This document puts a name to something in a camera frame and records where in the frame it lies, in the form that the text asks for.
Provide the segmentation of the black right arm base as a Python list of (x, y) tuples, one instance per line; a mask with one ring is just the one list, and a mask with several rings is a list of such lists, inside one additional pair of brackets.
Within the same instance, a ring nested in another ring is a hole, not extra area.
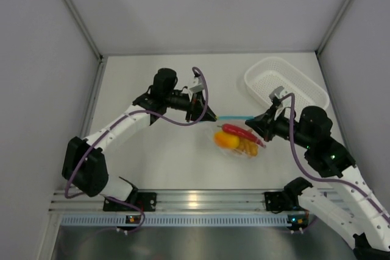
[(284, 211), (303, 211), (299, 205), (298, 196), (313, 185), (303, 177), (289, 182), (282, 191), (267, 191), (264, 193), (266, 211), (278, 214)]

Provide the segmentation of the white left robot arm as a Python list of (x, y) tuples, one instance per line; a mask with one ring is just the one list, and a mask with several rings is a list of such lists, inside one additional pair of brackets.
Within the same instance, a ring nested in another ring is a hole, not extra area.
[(118, 118), (92, 135), (73, 137), (67, 145), (62, 169), (62, 177), (67, 181), (65, 197), (73, 198), (69, 189), (75, 186), (79, 195), (101, 195), (125, 211), (133, 210), (138, 203), (138, 188), (125, 178), (109, 174), (108, 156), (159, 119), (181, 127), (217, 121), (208, 105), (209, 92), (203, 72), (197, 67), (192, 72), (192, 81), (178, 90), (177, 73), (170, 68), (159, 69), (147, 91)]

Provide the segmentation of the clear zip top bag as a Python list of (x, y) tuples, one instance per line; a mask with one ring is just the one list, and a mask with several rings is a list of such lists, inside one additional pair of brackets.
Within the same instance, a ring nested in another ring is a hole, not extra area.
[(207, 122), (205, 135), (215, 149), (226, 157), (254, 160), (266, 143), (245, 121), (252, 116), (220, 116), (216, 122)]

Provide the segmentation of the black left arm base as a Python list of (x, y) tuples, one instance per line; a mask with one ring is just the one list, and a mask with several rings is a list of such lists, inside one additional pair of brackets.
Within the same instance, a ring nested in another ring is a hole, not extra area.
[(154, 212), (157, 204), (156, 192), (138, 191), (131, 195), (127, 200), (120, 201), (111, 197), (105, 198), (103, 211), (106, 212), (124, 212), (137, 211)]

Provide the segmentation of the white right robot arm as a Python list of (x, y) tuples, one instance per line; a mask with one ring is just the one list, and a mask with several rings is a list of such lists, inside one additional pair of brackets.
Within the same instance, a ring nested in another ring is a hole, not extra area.
[(332, 121), (317, 106), (305, 107), (298, 121), (276, 115), (272, 106), (245, 121), (265, 141), (275, 136), (305, 148), (308, 165), (319, 176), (306, 173), (284, 187), (291, 209), (305, 209), (335, 231), (357, 259), (389, 259), (389, 213), (364, 181), (347, 149), (331, 136)]

